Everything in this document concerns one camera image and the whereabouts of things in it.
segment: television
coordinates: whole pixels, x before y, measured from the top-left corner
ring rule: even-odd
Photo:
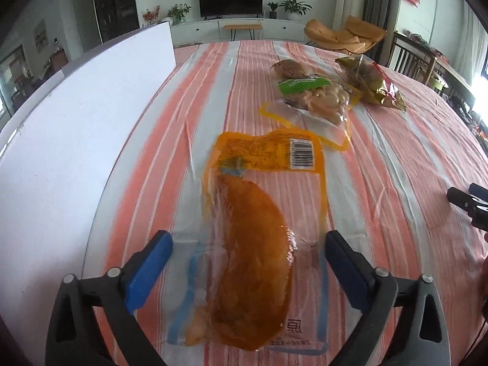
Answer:
[[[200,0],[201,17],[262,13],[263,0]]]

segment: green label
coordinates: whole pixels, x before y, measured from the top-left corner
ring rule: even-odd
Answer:
[[[330,82],[323,77],[290,79],[278,83],[278,88],[283,96],[299,94],[300,92],[323,86],[330,86]]]

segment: potted plant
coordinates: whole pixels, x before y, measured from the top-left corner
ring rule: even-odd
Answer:
[[[161,6],[157,5],[156,10],[151,12],[150,10],[146,9],[146,13],[142,15],[146,22],[149,22],[150,25],[156,23],[158,21],[159,11],[161,10]]]
[[[185,15],[190,12],[187,4],[175,4],[174,7],[168,11],[168,16],[175,18],[174,23],[186,22]]]
[[[271,8],[269,11],[269,19],[276,19],[276,9],[278,8],[278,3],[270,2],[267,5]]]
[[[304,1],[297,0],[283,0],[280,7],[285,8],[285,12],[289,13],[290,20],[300,21],[302,15],[305,15],[307,11],[312,9],[309,4],[304,4]]]

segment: tablecloth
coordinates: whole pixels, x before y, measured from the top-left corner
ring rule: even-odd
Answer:
[[[84,277],[123,265],[153,234],[165,229],[184,238],[199,229],[201,176],[224,131],[264,135],[279,127],[259,107],[277,95],[270,66],[293,58],[341,75],[338,54],[279,41],[236,41],[175,50],[177,68],[154,95],[120,154],[94,220]],[[452,364],[458,364],[481,323],[481,266],[487,248],[467,214],[446,199],[456,186],[488,185],[488,160],[474,136],[435,92],[387,70],[403,92],[407,112],[358,104],[350,112],[351,145],[324,147],[328,228],[339,230],[372,265],[395,276],[433,275],[446,315]],[[181,272],[185,279],[186,271]],[[270,350],[245,352],[207,343],[164,342],[165,273],[136,318],[169,365],[327,365],[360,314],[337,281],[328,284],[328,344],[311,357]],[[395,310],[372,363],[391,340]],[[100,316],[110,353],[123,356]]]

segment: plastic snack bag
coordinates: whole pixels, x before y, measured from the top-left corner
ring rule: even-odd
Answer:
[[[347,111],[361,97],[357,89],[325,74],[310,74],[302,64],[282,60],[271,67],[282,98],[260,108],[264,116],[287,128],[308,130],[335,150],[347,149]]]
[[[261,137],[224,133],[203,194],[209,235],[190,261],[168,342],[323,353],[327,206],[320,140],[286,129]]]
[[[402,94],[385,71],[365,55],[341,57],[336,62],[347,72],[364,92],[364,101],[406,111]]]

